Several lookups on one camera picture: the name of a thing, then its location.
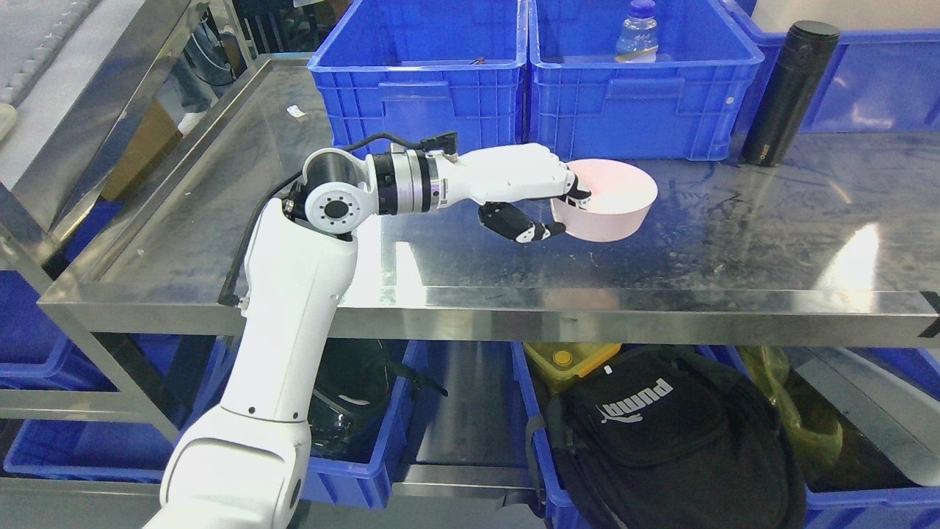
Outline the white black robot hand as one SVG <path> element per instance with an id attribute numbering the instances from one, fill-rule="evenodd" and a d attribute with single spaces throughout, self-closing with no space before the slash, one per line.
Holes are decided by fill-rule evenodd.
<path id="1" fill-rule="evenodd" d="M 439 208 L 473 201 L 485 228 L 518 244 L 564 234 L 566 225 L 531 220 L 516 202 L 557 198 L 584 209 L 592 197 L 564 161 L 537 143 L 481 148 L 454 161 L 437 155 L 434 161 L 442 184 Z"/>

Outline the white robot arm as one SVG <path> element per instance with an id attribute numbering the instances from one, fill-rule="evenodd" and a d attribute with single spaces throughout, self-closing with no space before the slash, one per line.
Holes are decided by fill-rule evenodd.
<path id="1" fill-rule="evenodd" d="M 379 133 L 319 148 L 263 198 L 246 230 L 244 333 L 220 402 L 177 441 L 148 528 L 285 528 L 308 471 L 308 407 L 327 334 L 372 215 L 426 213 L 458 136 Z"/>

